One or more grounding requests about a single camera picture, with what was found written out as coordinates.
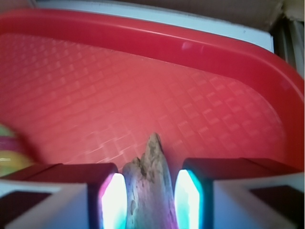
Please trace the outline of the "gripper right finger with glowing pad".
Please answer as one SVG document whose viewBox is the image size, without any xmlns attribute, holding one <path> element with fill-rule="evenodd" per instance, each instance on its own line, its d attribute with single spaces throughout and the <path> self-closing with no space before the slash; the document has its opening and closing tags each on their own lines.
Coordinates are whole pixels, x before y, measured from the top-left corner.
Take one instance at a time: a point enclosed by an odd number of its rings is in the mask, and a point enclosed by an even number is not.
<svg viewBox="0 0 305 229">
<path fill-rule="evenodd" d="M 174 203 L 181 229 L 302 229 L 304 172 L 267 158 L 187 158 Z"/>
</svg>

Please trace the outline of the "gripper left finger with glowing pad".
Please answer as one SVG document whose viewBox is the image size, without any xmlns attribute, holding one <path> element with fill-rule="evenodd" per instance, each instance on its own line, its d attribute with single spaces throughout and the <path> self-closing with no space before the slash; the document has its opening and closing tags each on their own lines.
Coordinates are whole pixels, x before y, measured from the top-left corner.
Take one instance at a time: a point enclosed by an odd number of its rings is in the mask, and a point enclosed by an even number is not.
<svg viewBox="0 0 305 229">
<path fill-rule="evenodd" d="M 3 229 L 123 229 L 126 185 L 114 163 L 32 165 L 0 179 Z"/>
</svg>

